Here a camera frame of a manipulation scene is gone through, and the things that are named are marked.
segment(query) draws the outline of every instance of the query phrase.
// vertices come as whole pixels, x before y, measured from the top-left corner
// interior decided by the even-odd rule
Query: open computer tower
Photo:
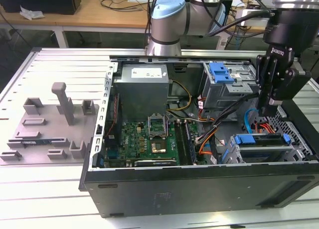
[[[318,132],[293,101],[259,117],[253,59],[110,56],[81,179],[102,217],[280,208],[318,185]]]

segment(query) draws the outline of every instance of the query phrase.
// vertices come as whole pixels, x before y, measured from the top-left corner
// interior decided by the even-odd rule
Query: metal workbench
[[[227,56],[231,51],[183,51],[189,56]],[[254,57],[262,52],[238,53]],[[0,151],[24,114],[27,97],[57,104],[50,94],[53,82],[67,84],[74,104],[83,99],[99,103],[104,88],[108,55],[143,55],[141,50],[42,49],[31,52],[0,94]],[[295,98],[296,104],[319,130],[319,87],[310,81]],[[0,167],[0,228],[176,229],[230,228],[243,225],[259,229],[319,228],[319,187],[282,209],[214,212],[166,216],[103,219],[87,192],[78,190],[81,165]]]

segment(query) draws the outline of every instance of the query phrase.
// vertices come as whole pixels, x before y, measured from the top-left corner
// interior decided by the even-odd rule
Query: motherboard
[[[165,135],[154,135],[154,132],[164,131]],[[196,159],[194,142],[197,136],[195,122],[168,120],[164,120],[164,124],[161,121],[124,122],[121,144],[117,150],[108,150],[104,160],[105,166],[153,166],[156,162],[184,165],[186,162],[183,155],[190,157],[194,163]]]

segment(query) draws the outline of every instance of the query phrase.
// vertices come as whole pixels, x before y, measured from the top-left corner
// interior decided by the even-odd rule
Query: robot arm
[[[219,0],[204,0],[211,15],[223,24],[225,7],[222,5],[218,9],[218,3]],[[181,55],[179,38],[182,35],[205,35],[210,22],[211,17],[201,0],[158,0],[152,14],[152,33],[147,55]]]
[[[264,42],[266,55],[257,58],[256,83],[260,86],[257,109],[274,116],[283,100],[291,100],[311,78],[294,57],[309,48],[319,31],[319,0],[274,0]]]
[[[211,15],[219,11],[216,19],[223,13],[218,9],[219,0],[191,0],[189,4],[176,1],[156,3],[147,55],[180,55],[180,36],[204,35],[211,21],[204,4]],[[256,83],[260,90],[256,107],[260,116],[274,116],[277,106],[291,100],[311,78],[309,72],[294,64],[294,57],[312,45],[319,31],[319,0],[274,0],[274,4],[263,38],[269,48],[266,55],[257,58]],[[230,25],[218,30],[213,26],[214,31],[208,35],[214,36]]]

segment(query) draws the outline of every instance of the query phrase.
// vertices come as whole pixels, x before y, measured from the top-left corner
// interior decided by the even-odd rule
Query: wooden table
[[[125,1],[121,4],[114,4],[112,7],[136,4],[136,2]],[[16,29],[54,31],[61,48],[68,47],[65,31],[144,33],[147,23],[147,12],[145,10],[133,12],[114,11],[101,6],[100,0],[82,0],[74,15],[45,13],[45,18],[33,19],[32,21],[25,19],[19,13],[6,13],[3,10],[2,12]],[[0,17],[1,28],[11,29]],[[260,28],[255,29],[252,27],[250,29],[250,32],[257,31],[260,31]]]

